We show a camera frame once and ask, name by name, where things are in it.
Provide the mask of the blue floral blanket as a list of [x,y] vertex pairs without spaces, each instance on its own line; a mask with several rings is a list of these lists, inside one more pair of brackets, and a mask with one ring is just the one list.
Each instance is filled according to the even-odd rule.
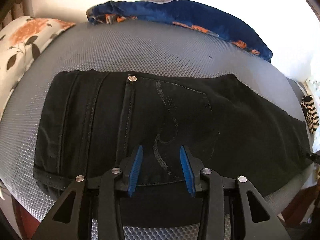
[[108,1],[86,11],[91,24],[141,20],[178,25],[215,36],[271,62],[273,53],[260,36],[241,19],[190,0]]

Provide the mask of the black white striped cloth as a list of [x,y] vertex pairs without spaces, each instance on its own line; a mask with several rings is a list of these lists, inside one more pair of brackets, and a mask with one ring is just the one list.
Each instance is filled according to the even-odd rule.
[[314,134],[319,127],[319,116],[312,95],[302,97],[300,103],[309,132]]

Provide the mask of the white orange floral pillow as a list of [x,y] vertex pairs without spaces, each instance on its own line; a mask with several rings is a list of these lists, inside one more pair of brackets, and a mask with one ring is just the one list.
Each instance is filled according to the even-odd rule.
[[33,62],[55,38],[73,26],[74,22],[21,16],[1,30],[1,114]]

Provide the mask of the grey mesh mattress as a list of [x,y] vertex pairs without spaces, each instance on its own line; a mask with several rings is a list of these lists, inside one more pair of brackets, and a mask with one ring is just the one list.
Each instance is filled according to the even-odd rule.
[[[120,164],[98,178],[76,176],[57,199],[45,194],[34,178],[39,124],[54,77],[61,72],[90,70],[126,72],[130,81],[133,73],[201,79],[232,74],[262,98],[305,122],[298,98],[279,70],[216,37],[142,21],[72,27],[33,62],[1,119],[1,180],[41,220],[33,239],[90,239],[92,220],[97,221],[99,239],[124,239],[130,231],[150,228],[122,222],[120,201],[131,197],[120,190]],[[202,202],[200,221],[190,224],[199,228],[197,239],[223,239],[227,221],[232,239],[290,238],[276,208],[266,201],[274,193],[262,196],[246,176],[223,177],[205,166],[201,183],[203,191],[195,197],[189,194]]]

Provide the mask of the black denim pants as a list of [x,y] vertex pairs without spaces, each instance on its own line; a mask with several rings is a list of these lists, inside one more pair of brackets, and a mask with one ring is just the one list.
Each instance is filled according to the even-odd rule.
[[200,221],[187,192],[180,148],[228,178],[246,176],[262,196],[310,166],[305,122],[227,74],[212,79],[126,72],[57,74],[37,135],[33,175],[53,199],[78,175],[102,176],[137,146],[137,188],[120,201],[125,226],[176,227]]

